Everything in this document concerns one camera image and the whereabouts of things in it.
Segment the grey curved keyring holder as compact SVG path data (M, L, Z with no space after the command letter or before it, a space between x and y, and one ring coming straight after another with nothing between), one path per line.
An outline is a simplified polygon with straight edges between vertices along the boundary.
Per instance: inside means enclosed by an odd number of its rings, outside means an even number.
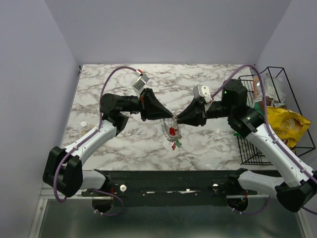
M177 123L177 116L173 114L171 118L161 120L161 129L165 138L169 142L176 142L182 138L182 134Z

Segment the green key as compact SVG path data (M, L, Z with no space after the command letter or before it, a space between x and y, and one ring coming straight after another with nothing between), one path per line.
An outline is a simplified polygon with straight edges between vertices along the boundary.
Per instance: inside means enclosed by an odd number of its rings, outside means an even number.
M178 148L180 148L181 145L182 145L181 142L177 140L177 141L176 141L176 146L177 146Z

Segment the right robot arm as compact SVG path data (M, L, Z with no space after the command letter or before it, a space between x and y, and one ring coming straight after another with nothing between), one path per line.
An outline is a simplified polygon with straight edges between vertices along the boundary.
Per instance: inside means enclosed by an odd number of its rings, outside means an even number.
M247 88L236 79L223 87L220 101L214 101L208 87L198 85L194 88L191 104L177 116L177 122L204 126L208 119L227 118L230 127L255 145L280 176L239 169L229 176L224 191L239 194L243 190L253 190L276 198L291 212L298 212L317 193L317 173L273 134L264 117L247 105L247 96Z

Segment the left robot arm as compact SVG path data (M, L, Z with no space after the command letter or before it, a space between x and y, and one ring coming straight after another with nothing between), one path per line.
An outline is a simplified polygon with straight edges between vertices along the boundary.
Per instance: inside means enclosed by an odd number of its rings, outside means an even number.
M65 148L56 146L49 152L43 182L53 188L57 201L63 201L59 193L72 197L80 189L93 189L99 196L109 192L110 184L104 172L84 171L82 166L95 151L124 130L129 119L125 112L140 113L143 121L172 117L152 89L144 89L140 97L104 94L100 99L99 124Z

